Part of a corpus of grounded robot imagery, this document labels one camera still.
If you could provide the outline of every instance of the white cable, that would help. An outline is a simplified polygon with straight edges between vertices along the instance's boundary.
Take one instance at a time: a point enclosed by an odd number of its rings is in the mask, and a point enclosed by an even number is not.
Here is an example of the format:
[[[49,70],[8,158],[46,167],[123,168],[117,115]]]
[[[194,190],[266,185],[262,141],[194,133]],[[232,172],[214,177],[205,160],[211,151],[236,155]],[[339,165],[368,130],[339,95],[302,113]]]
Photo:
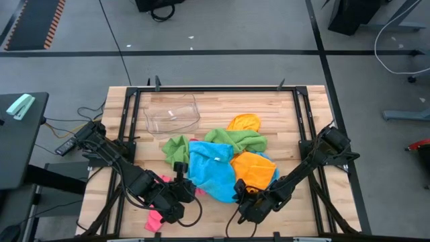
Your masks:
[[[414,4],[412,4],[408,9],[406,9],[406,11],[404,11],[403,13],[401,13],[401,14],[399,14],[397,17],[395,17],[393,20],[391,20],[391,21],[389,21],[382,29],[381,29],[381,31],[379,32],[379,34],[378,34],[378,36],[376,36],[376,40],[375,40],[375,48],[374,48],[374,50],[375,50],[375,56],[376,56],[376,58],[378,59],[378,61],[382,64],[382,66],[384,66],[385,67],[385,69],[387,69],[387,71],[390,71],[391,73],[393,73],[393,74],[397,74],[397,75],[415,75],[415,74],[419,74],[419,73],[423,73],[423,72],[425,72],[425,71],[430,71],[430,68],[427,68],[427,69],[424,69],[424,70],[421,70],[421,71],[416,71],[416,72],[414,72],[414,73],[407,73],[407,72],[404,72],[404,73],[398,73],[398,72],[396,72],[396,71],[391,71],[383,62],[382,62],[382,60],[381,59],[379,59],[379,57],[378,57],[378,55],[376,54],[376,44],[378,43],[378,39],[379,39],[379,37],[380,37],[380,35],[381,35],[381,33],[385,30],[385,28],[387,28],[392,22],[394,22],[394,21],[396,21],[398,18],[400,18],[400,17],[402,17],[405,13],[407,13],[409,10],[411,10],[416,4],[418,4],[420,2],[420,0],[417,0]]]

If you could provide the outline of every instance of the teal stapler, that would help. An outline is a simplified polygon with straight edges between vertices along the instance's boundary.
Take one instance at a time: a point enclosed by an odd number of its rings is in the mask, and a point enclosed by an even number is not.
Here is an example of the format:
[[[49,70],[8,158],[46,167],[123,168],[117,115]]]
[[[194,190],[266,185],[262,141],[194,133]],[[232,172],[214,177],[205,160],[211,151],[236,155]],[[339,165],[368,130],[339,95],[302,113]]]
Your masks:
[[[14,115],[14,119],[22,120],[35,98],[30,94],[22,94],[7,110],[7,114]]]

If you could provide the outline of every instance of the orange towel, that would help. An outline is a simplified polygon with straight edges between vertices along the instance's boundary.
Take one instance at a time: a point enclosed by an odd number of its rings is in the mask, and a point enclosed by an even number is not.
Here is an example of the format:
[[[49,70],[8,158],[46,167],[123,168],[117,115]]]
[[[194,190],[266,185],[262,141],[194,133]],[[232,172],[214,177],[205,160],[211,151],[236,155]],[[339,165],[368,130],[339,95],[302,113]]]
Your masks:
[[[241,114],[233,118],[227,130],[254,130],[258,132],[261,121],[255,114]]]
[[[262,190],[270,184],[276,168],[276,165],[270,160],[251,152],[244,152],[233,157],[230,164],[236,173],[236,180],[243,179],[247,186]],[[252,192],[255,189],[248,188],[248,191]]]

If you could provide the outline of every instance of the clear plastic container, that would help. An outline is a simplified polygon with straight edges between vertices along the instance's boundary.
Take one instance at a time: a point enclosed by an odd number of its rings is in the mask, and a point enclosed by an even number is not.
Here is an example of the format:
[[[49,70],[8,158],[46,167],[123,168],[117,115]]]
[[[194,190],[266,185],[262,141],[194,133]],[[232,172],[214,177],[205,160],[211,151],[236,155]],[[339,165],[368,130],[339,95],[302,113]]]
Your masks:
[[[155,138],[169,138],[199,128],[200,114],[192,94],[151,102],[143,109],[146,129]]]

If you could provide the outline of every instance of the wooden table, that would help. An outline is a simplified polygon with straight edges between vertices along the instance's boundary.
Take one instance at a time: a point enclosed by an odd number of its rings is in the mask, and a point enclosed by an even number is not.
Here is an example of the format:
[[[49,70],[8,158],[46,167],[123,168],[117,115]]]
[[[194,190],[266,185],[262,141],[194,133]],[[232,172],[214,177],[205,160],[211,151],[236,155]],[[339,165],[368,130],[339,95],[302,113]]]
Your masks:
[[[322,85],[308,86],[309,99],[317,132],[332,119],[331,109],[325,87]],[[121,113],[124,105],[126,87],[110,87],[106,99],[103,124],[106,126],[109,139],[116,139],[120,127]],[[168,138],[157,140],[146,131],[143,108],[148,102],[169,102],[183,96],[184,93],[144,93],[140,98],[138,121],[136,126],[136,158],[135,165],[152,169],[158,175],[174,177],[170,164],[164,162],[165,154],[161,151]],[[267,137],[266,154],[271,157],[280,170],[281,175],[288,174],[300,162],[298,141],[300,139],[298,123],[291,92],[195,92],[200,112],[199,129],[185,134],[188,138],[202,140],[204,135],[213,128],[227,127],[230,121],[239,114],[254,113],[261,119],[260,134]],[[304,103],[300,99],[302,113],[305,115]],[[125,134],[128,134],[129,123]],[[307,121],[306,136],[310,138]],[[85,193],[79,224],[88,227],[99,214],[106,201],[111,169],[104,168],[88,184]],[[360,230],[357,211],[353,200],[347,174],[335,167],[325,167],[331,201],[349,222]],[[179,224],[165,224],[160,232],[162,237],[224,237],[225,227],[237,204],[224,204],[209,195],[198,196],[203,205],[203,216],[200,222],[191,228],[183,228]],[[185,216],[183,223],[193,222],[199,213],[195,202],[184,204]],[[325,231],[328,231],[327,215],[324,205],[320,202]],[[113,231],[116,207],[112,209],[109,233]],[[154,233],[144,229],[148,211],[133,207],[127,201],[124,205],[121,237],[153,237]],[[254,224],[245,222],[237,224],[239,215],[230,225],[231,237],[248,237],[253,232]],[[314,212],[310,197],[308,180],[297,185],[292,199],[279,212],[271,212],[258,226],[256,237],[271,237],[274,231],[281,236],[313,236],[317,235]]]

